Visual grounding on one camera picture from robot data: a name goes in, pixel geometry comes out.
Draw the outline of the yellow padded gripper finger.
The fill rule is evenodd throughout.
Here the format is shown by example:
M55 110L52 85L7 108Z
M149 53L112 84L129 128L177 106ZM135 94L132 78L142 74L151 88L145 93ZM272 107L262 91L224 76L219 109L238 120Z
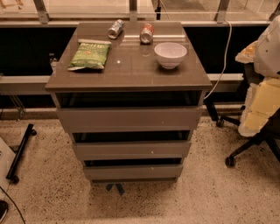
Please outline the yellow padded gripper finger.
M251 83L245 99L245 109L241 114L239 133L244 137L254 136L279 109L279 79L265 79L259 84Z

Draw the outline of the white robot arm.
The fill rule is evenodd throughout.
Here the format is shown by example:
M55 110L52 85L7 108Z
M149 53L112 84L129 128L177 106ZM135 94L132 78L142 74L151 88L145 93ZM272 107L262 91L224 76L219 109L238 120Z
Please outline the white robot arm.
M280 16L273 19L255 44L254 69L264 77L250 83L238 127L244 137L253 137L280 109Z

